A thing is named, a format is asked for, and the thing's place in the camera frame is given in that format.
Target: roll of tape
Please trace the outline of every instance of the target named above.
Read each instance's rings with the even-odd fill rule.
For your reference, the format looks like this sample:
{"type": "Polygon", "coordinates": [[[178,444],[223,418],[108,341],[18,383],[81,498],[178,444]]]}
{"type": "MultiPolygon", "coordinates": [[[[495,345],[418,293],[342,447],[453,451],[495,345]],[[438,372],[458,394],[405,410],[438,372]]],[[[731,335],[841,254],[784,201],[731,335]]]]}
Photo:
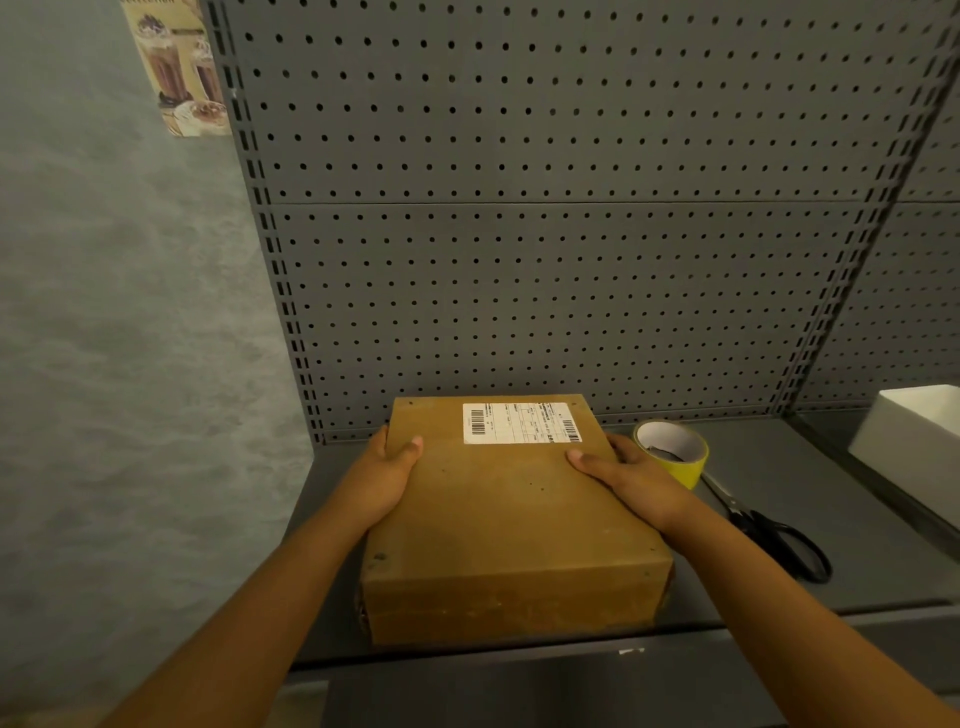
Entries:
{"type": "Polygon", "coordinates": [[[647,420],[637,424],[634,442],[691,489],[700,480],[700,473],[710,455],[707,441],[699,434],[666,420],[647,420]]]}

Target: forearm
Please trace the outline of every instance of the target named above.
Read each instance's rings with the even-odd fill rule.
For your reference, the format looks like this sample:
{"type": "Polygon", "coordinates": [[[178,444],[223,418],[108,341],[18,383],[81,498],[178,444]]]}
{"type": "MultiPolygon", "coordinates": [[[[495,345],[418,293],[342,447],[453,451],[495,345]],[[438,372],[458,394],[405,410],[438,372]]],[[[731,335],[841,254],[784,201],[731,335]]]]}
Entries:
{"type": "Polygon", "coordinates": [[[943,701],[823,607],[705,505],[668,540],[796,726],[960,725],[943,701]]]}
{"type": "Polygon", "coordinates": [[[322,509],[103,723],[259,726],[364,526],[322,509]]]}

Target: white box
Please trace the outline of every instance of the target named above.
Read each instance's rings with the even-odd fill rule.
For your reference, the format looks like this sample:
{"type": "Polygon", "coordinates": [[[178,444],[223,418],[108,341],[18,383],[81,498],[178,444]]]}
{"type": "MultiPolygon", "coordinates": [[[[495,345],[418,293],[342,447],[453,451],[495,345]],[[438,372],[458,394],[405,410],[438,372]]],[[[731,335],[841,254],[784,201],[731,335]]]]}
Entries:
{"type": "Polygon", "coordinates": [[[881,391],[850,453],[960,528],[960,387],[881,391]]]}

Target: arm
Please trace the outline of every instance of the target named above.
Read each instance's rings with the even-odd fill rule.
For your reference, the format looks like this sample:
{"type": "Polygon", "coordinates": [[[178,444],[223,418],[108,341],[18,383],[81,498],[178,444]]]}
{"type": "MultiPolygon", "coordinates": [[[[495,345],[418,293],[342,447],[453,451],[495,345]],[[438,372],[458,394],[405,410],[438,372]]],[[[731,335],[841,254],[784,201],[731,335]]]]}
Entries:
{"type": "Polygon", "coordinates": [[[121,726],[260,726],[333,577],[399,502],[420,458],[414,438],[387,459],[375,434],[324,507],[279,546],[210,620],[110,714],[121,726]]]}
{"type": "Polygon", "coordinates": [[[696,570],[740,649],[795,726],[960,726],[960,716],[823,607],[657,461],[611,435],[622,463],[571,450],[696,570]]]}

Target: perforated metal panel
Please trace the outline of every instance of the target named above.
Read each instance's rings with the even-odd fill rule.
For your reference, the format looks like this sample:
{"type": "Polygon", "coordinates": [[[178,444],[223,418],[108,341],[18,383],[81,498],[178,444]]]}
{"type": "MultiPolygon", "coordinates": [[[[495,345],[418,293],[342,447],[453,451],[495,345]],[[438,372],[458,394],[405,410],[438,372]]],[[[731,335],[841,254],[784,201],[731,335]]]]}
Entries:
{"type": "Polygon", "coordinates": [[[229,12],[275,203],[862,200],[949,4],[229,12]]]}
{"type": "Polygon", "coordinates": [[[206,4],[315,442],[400,393],[781,411],[936,109],[953,10],[206,4]]]}
{"type": "Polygon", "coordinates": [[[331,430],[379,425],[403,393],[575,391],[600,415],[707,416],[769,408],[855,218],[850,204],[277,206],[273,244],[331,430]]]}
{"type": "Polygon", "coordinates": [[[960,200],[960,86],[954,86],[900,198],[917,202],[960,200]]]}
{"type": "Polygon", "coordinates": [[[810,409],[960,383],[960,206],[894,206],[801,391],[810,409]]]}

